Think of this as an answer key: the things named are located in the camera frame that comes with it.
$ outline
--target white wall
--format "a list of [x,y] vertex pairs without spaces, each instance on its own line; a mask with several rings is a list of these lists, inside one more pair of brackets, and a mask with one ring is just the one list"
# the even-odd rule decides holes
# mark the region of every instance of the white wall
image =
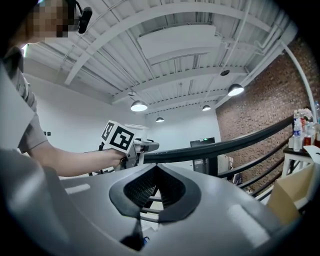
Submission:
[[[148,139],[160,144],[157,151],[189,148],[191,141],[201,138],[215,138],[220,142],[220,130],[216,111],[212,108],[202,111],[198,105],[171,109],[159,113],[164,122],[156,122],[158,114],[146,116],[147,126],[150,127]],[[173,163],[193,170],[192,161]]]
[[51,132],[49,142],[70,152],[98,150],[108,120],[146,125],[145,117],[37,78],[27,77],[37,100],[41,128]]

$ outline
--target gray shirt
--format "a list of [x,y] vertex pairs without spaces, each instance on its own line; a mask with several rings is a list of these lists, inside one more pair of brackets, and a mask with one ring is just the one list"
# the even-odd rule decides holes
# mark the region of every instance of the gray shirt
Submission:
[[34,111],[34,117],[24,132],[20,141],[19,149],[22,153],[33,149],[39,144],[47,141],[43,130],[41,129],[39,117],[37,115],[37,101],[35,95],[30,89],[30,84],[24,78],[24,57],[18,47],[9,50],[3,59],[7,73],[16,87],[16,90],[28,106]]

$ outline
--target shirt sleeve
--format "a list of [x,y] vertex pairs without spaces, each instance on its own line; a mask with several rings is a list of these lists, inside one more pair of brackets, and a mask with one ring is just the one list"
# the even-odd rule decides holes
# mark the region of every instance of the shirt sleeve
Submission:
[[25,153],[28,150],[32,150],[39,144],[46,142],[48,139],[45,136],[44,131],[41,129],[37,114],[37,101],[28,83],[25,83],[25,93],[23,98],[28,106],[34,111],[34,117],[26,128],[19,144],[20,151]]

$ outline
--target black door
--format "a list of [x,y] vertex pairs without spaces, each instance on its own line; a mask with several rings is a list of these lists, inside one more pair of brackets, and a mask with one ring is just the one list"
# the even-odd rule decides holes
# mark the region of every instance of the black door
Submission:
[[[190,141],[191,147],[203,146],[215,143],[215,138],[205,138],[203,141],[195,140]],[[218,158],[202,158],[193,160],[193,170],[198,173],[207,174],[211,176],[218,176]]]

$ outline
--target brick wall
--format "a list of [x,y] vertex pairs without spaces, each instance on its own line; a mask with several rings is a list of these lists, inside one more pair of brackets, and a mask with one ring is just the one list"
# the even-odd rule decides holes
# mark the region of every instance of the brick wall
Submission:
[[[315,100],[320,99],[320,74],[311,50],[301,37],[291,42],[289,48],[298,59],[310,84]],[[228,141],[238,136],[255,132],[273,125],[290,115],[294,110],[309,105],[303,81],[290,57],[285,53],[277,57],[245,91],[216,109],[221,140]],[[229,153],[234,158],[234,167],[241,166],[265,155],[290,134],[292,128],[265,139],[252,146]],[[264,172],[284,156],[282,150],[269,159],[242,172],[244,181]],[[252,184],[255,190],[282,171],[283,164],[276,170]]]

